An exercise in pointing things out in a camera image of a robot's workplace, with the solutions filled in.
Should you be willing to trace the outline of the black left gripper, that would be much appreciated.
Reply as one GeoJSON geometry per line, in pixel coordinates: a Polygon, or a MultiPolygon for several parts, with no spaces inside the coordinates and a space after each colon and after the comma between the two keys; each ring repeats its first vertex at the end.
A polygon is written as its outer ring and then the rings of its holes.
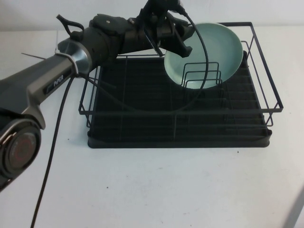
{"type": "Polygon", "coordinates": [[[141,13],[136,18],[129,18],[128,22],[135,29],[130,37],[137,37],[139,42],[143,42],[141,49],[163,48],[182,58],[192,52],[192,47],[186,46],[184,41],[192,37],[195,29],[185,20],[169,13],[141,13]]]}

